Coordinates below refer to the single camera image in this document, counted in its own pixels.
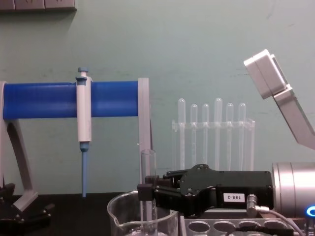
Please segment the green wall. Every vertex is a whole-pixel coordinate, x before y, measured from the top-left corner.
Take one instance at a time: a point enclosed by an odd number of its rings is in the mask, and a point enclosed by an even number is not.
[[[312,0],[79,0],[76,13],[1,15],[0,79],[74,82],[79,66],[88,66],[94,81],[149,77],[160,172],[171,166],[171,121],[181,97],[211,107],[216,97],[245,102],[256,121],[256,170],[313,161],[314,151],[296,144],[274,101],[261,99],[243,60],[265,48],[274,53],[314,123],[314,8]],[[76,120],[21,124],[39,193],[79,193]],[[93,119],[89,192],[136,187],[137,130],[137,118]],[[6,141],[5,179],[21,193]]]

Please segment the electrical outlet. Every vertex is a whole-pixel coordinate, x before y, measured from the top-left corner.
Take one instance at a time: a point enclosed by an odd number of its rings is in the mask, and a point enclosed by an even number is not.
[[[75,9],[74,0],[45,0],[46,9]]]
[[[0,0],[0,11],[15,10],[14,0]]]
[[[41,10],[45,9],[44,0],[15,0],[16,10]]]

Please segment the label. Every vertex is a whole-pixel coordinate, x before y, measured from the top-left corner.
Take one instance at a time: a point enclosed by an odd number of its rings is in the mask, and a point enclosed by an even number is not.
[[[223,193],[223,200],[226,203],[244,203],[245,194],[244,193]]]

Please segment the blue led light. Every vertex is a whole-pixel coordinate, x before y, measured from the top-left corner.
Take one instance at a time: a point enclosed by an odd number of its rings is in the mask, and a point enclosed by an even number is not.
[[[310,217],[315,217],[315,206],[310,206],[309,208],[307,208],[306,210],[306,214]]]

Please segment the silver cylindrical motor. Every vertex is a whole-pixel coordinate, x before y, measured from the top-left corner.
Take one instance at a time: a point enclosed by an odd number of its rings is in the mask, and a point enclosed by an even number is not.
[[[304,217],[315,205],[315,163],[272,165],[275,211],[286,217]]]

